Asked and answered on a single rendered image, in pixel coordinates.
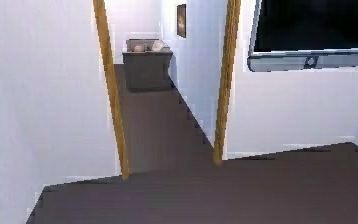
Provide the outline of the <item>silver framed television set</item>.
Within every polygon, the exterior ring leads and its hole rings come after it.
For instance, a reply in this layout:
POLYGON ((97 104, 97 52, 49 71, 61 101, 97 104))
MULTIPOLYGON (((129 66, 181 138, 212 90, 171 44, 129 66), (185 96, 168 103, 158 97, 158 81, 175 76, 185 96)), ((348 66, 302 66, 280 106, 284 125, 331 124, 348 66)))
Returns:
POLYGON ((252 72, 358 66, 358 0, 256 0, 252 72))

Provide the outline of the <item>wooden door frame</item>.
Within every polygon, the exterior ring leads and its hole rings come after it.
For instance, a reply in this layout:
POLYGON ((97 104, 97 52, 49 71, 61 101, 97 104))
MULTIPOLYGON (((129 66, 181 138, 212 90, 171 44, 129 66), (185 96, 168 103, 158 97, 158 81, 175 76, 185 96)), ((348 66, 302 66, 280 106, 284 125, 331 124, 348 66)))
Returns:
MULTIPOLYGON (((92 0, 100 52, 103 62, 106 86, 110 103, 113 130, 115 133, 117 152, 123 180, 129 178, 130 169, 127 155, 126 140, 124 136, 123 120, 121 115, 121 105, 119 100, 116 74, 114 70, 111 41, 106 15, 104 0, 92 0)), ((232 72, 234 68, 234 58, 236 50, 236 40, 238 34, 239 16, 241 0, 228 0, 225 24, 225 35, 223 43, 223 56, 220 76, 219 99, 215 129, 215 139, 213 147, 213 163, 216 166, 222 164, 223 147, 226 134, 229 98, 232 83, 232 72)))

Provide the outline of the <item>dark framed wall picture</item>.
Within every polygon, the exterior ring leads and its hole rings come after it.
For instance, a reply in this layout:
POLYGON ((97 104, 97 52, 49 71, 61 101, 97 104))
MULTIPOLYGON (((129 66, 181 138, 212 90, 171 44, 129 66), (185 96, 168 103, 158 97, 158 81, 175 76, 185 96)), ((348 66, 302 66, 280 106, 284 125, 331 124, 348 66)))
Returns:
POLYGON ((181 4, 177 6, 177 35, 186 37, 186 5, 181 4))

